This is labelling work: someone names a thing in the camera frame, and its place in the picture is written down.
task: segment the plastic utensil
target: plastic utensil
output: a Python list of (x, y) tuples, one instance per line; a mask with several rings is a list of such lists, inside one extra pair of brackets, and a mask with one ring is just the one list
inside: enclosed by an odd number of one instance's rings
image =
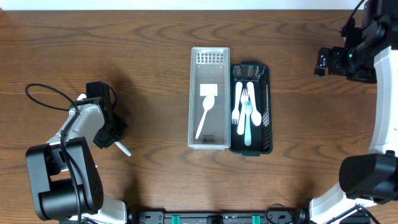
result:
[(244, 105), (246, 104), (248, 99), (249, 99), (248, 90), (244, 89), (241, 96), (242, 110), (238, 123), (238, 135), (242, 135), (244, 132), (244, 108), (245, 108)]
[(215, 101), (214, 96), (206, 96), (205, 99), (203, 100), (203, 109), (205, 109), (205, 112), (203, 112), (203, 116), (201, 117), (197, 135), (196, 135), (195, 139), (199, 138), (201, 129), (203, 127), (203, 123), (205, 122), (207, 111), (212, 109), (212, 107), (214, 106), (214, 101)]
[(258, 112), (256, 108), (256, 97), (254, 96), (254, 85), (253, 82), (248, 82), (246, 84), (248, 86), (248, 91), (249, 91), (249, 96), (250, 96), (250, 101), (252, 104), (253, 112), (251, 113), (251, 120), (253, 121), (253, 124), (256, 126), (259, 126), (261, 124), (261, 114)]
[(239, 99), (242, 93), (242, 86), (241, 82), (236, 83), (235, 87), (235, 109), (232, 111), (232, 124), (238, 124), (239, 121)]
[(250, 114), (253, 111), (250, 101), (246, 102), (244, 106), (244, 112), (246, 113), (246, 125), (244, 129), (244, 144), (247, 146), (251, 145), (251, 130), (250, 130)]

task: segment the white wall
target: white wall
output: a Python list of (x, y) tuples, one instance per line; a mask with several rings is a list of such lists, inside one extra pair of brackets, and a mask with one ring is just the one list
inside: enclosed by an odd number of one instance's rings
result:
[(354, 9), (359, 0), (0, 0), (4, 10)]

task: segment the white sticker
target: white sticker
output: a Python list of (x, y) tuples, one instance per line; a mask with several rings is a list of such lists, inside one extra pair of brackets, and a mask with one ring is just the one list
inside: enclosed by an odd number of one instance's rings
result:
[(217, 84), (200, 84), (201, 96), (217, 96)]

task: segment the plastic spoon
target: plastic spoon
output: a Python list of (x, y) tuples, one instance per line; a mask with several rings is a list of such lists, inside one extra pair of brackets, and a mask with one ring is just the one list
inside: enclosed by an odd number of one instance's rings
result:
[(253, 82), (248, 82), (246, 84), (248, 86), (249, 90), (249, 96), (250, 96), (250, 101), (253, 107), (253, 112), (251, 113), (251, 120), (253, 121), (253, 124), (256, 126), (259, 126), (261, 124), (261, 114), (258, 112), (256, 108), (256, 97), (254, 96), (254, 85)]
[(210, 109), (213, 108), (214, 100), (215, 100), (214, 96), (206, 96), (205, 99), (203, 100), (203, 109), (205, 109), (205, 112), (203, 113), (203, 116), (201, 117), (201, 120), (200, 120), (200, 123), (199, 123), (199, 127), (198, 127), (198, 131), (197, 131), (197, 135), (196, 135), (195, 139), (199, 138), (201, 129), (203, 127), (203, 123), (205, 122), (207, 111), (209, 111)]

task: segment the wood grain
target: wood grain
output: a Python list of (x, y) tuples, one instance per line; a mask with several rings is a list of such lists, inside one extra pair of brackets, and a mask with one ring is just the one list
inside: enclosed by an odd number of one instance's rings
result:
[[(76, 98), (101, 80), (119, 95), (129, 125), (123, 144), (93, 154), (107, 194), (136, 208), (264, 210), (303, 206), (338, 181), (342, 160), (365, 154), (373, 135), (376, 85), (315, 78), (320, 47), (342, 45), (348, 11), (5, 12), (0, 18), (1, 223), (40, 223), (25, 164), (30, 146), (67, 115), (31, 102), (30, 82)], [(229, 47), (231, 63), (271, 70), (274, 151), (243, 157), (187, 147), (190, 52)], [(44, 90), (34, 96), (66, 101)], [(371, 209), (382, 223), (395, 203)]]

